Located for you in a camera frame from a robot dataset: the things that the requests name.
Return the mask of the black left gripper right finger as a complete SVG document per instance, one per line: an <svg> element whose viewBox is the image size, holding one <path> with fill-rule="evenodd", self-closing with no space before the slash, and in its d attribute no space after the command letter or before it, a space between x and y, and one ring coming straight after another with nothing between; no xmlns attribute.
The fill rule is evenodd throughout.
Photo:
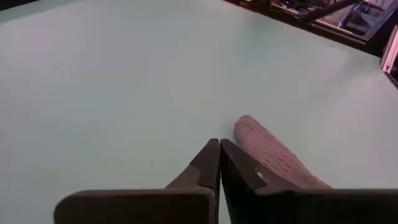
<svg viewBox="0 0 398 224"><path fill-rule="evenodd" d="M398 189L301 189L221 140L231 224L398 224Z"/></svg>

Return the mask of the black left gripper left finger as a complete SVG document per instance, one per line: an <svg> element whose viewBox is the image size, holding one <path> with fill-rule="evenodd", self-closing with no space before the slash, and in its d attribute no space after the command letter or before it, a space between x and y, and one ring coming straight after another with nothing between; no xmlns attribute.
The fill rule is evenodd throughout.
<svg viewBox="0 0 398 224"><path fill-rule="evenodd" d="M62 199L54 224L218 224L218 139L210 139L163 189L84 190Z"/></svg>

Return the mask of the pink woven cloth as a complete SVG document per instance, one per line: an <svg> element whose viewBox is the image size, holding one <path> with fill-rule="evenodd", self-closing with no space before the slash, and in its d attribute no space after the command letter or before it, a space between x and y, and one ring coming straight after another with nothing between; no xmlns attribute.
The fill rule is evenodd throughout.
<svg viewBox="0 0 398 224"><path fill-rule="evenodd" d="M329 189L313 175L298 157L252 116L240 117L234 124L239 147L273 173L303 189Z"/></svg>

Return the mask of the green table mat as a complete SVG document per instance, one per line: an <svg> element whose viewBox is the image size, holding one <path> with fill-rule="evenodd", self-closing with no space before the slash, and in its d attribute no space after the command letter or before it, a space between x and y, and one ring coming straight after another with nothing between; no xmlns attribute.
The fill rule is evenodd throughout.
<svg viewBox="0 0 398 224"><path fill-rule="evenodd" d="M165 187L244 114L332 187L398 189L398 89L375 56L223 0L1 11L0 224Z"/></svg>

